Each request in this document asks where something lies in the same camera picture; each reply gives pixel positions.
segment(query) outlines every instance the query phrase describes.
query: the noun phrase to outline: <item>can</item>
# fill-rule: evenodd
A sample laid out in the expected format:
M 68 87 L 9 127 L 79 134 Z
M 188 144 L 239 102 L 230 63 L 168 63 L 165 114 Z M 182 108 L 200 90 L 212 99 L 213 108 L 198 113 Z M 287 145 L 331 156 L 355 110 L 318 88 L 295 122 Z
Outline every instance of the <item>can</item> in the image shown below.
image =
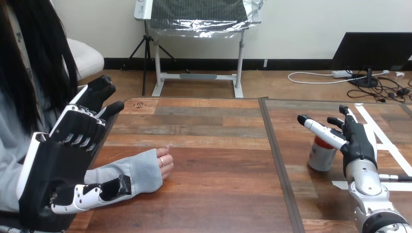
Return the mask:
M 332 168 L 333 160 L 335 159 L 336 149 L 315 136 L 312 150 L 309 154 L 308 165 L 317 171 L 329 171 Z

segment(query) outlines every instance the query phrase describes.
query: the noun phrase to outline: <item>white wall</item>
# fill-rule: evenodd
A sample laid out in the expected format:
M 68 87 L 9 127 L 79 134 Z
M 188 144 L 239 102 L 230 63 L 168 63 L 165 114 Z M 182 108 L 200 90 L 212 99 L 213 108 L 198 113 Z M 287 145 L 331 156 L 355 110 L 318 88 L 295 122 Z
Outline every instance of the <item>white wall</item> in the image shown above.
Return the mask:
M 135 0 L 54 3 L 68 37 L 104 57 L 128 57 L 142 39 Z M 245 58 L 331 59 L 345 32 L 412 32 L 412 0 L 265 0 L 263 14 L 263 23 L 245 34 Z M 162 37 L 160 43 L 177 58 L 237 58 L 239 47 L 237 37 Z

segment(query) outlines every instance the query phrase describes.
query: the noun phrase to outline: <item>white metal frame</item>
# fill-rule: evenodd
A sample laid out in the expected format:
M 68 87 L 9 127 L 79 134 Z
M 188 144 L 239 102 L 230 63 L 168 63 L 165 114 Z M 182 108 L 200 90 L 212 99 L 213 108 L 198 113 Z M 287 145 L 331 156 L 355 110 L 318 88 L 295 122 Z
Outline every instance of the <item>white metal frame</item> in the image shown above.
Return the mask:
M 235 97 L 236 98 L 243 98 L 243 91 L 242 91 L 242 85 L 240 83 L 241 75 L 242 75 L 242 64 L 243 64 L 243 48 L 244 48 L 244 30 L 241 31 L 241 37 L 240 37 L 240 43 L 239 43 L 239 58 L 238 58 L 238 71 L 236 74 L 232 75 L 217 75 L 216 79 L 210 79 L 210 78 L 203 78 L 202 75 L 199 74 L 191 74 L 193 78 L 190 80 L 217 80 L 217 81 L 222 81 L 222 80 L 232 80 L 233 81 L 233 87 L 235 90 Z M 156 38 L 154 42 L 155 46 L 155 55 L 154 55 L 154 61 L 156 64 L 156 86 L 154 87 L 152 96 L 160 96 L 162 92 L 163 85 L 167 79 L 182 79 L 180 74 L 168 74 L 168 73 L 162 73 L 161 68 L 160 68 L 160 54 L 159 54 L 159 39 Z

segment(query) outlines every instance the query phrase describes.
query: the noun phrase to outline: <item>gray sweater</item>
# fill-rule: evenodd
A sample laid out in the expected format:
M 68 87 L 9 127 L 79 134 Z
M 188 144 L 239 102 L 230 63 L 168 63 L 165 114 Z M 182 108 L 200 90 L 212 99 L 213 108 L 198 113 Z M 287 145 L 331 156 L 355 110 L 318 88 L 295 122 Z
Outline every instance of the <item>gray sweater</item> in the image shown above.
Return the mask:
M 53 111 L 46 111 L 49 104 L 37 86 L 40 108 L 43 111 L 45 129 L 49 132 L 56 122 Z M 22 165 L 18 163 L 27 153 L 31 135 L 23 132 L 15 107 L 0 92 L 0 210 L 18 212 L 16 196 L 17 181 Z M 89 170 L 85 183 L 104 183 L 120 174 L 132 178 L 132 195 L 117 201 L 134 197 L 139 193 L 156 191 L 162 185 L 155 150 L 124 158 L 103 167 Z

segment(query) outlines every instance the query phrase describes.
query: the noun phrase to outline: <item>robotic hand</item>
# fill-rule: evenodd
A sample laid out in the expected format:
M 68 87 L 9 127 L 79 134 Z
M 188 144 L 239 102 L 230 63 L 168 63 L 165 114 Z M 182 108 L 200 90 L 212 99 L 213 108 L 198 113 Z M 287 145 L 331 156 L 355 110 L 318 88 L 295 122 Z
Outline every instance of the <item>robotic hand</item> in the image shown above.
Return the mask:
M 17 184 L 20 223 L 29 230 L 67 230 L 75 213 L 131 195 L 130 177 L 84 184 L 109 125 L 123 108 L 119 101 L 101 110 L 116 91 L 108 76 L 88 85 L 66 106 L 50 133 L 34 133 Z
M 389 190 L 380 183 L 376 139 L 369 125 L 359 124 L 352 111 L 341 105 L 345 121 L 328 117 L 327 122 L 342 132 L 328 128 L 307 115 L 297 120 L 343 154 L 343 173 L 349 192 L 357 203 L 355 222 L 360 233 L 412 233 L 411 226 L 389 201 Z

